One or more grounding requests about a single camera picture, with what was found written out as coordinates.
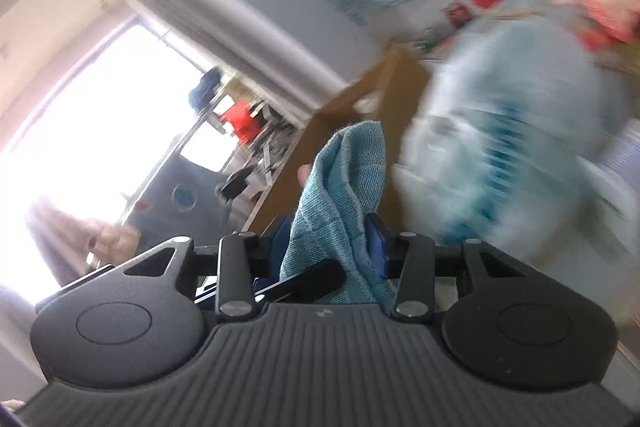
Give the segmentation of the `person right hand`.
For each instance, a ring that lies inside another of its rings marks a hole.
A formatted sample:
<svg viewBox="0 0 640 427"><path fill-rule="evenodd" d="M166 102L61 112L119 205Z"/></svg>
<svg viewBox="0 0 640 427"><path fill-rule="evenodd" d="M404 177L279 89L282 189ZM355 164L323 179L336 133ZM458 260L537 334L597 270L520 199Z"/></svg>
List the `person right hand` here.
<svg viewBox="0 0 640 427"><path fill-rule="evenodd" d="M311 173L311 169L312 166L310 164L305 164L297 169L297 180L301 187L304 187L306 185Z"/></svg>

